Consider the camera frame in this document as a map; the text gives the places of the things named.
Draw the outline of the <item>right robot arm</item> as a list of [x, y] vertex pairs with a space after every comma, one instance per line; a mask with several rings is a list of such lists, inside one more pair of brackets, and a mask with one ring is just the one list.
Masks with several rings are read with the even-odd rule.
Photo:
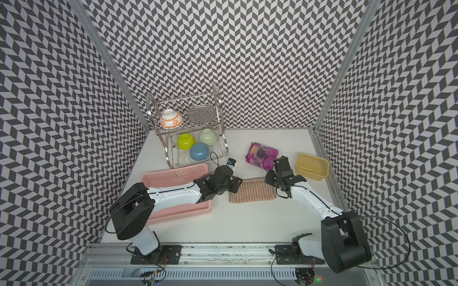
[[265, 183], [284, 192], [288, 199], [297, 201], [320, 222], [320, 234], [295, 238], [295, 244], [304, 256], [324, 260], [337, 274], [372, 260], [360, 217], [353, 211], [343, 211], [315, 192], [303, 176], [294, 174], [287, 157], [274, 160]]

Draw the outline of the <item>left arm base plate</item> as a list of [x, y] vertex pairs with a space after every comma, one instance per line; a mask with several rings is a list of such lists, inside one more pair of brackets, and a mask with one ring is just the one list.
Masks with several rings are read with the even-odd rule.
[[143, 255], [136, 247], [131, 257], [132, 265], [177, 265], [181, 257], [182, 245], [166, 244], [160, 245], [149, 255]]

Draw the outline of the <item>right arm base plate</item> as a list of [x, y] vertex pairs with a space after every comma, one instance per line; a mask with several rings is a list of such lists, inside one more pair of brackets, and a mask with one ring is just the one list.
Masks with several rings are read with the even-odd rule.
[[279, 244], [274, 246], [274, 256], [277, 257], [279, 265], [325, 265], [323, 259], [312, 256], [305, 256], [302, 252], [293, 247], [292, 244]]

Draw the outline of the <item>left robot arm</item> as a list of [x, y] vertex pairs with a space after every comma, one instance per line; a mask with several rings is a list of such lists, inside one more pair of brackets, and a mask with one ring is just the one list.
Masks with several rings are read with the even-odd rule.
[[224, 165], [184, 185], [153, 188], [136, 183], [109, 209], [113, 233], [119, 240], [129, 240], [142, 256], [158, 255], [159, 239], [146, 226], [150, 215], [170, 207], [210, 201], [225, 192], [237, 193], [242, 182], [230, 166]]

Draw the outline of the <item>striped brown dishcloth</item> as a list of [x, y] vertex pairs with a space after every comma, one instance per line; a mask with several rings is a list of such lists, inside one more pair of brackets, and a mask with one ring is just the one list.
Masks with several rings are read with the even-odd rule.
[[240, 185], [237, 193], [229, 194], [229, 202], [234, 204], [251, 203], [256, 201], [274, 200], [277, 195], [275, 188], [266, 184], [264, 178], [246, 179]]

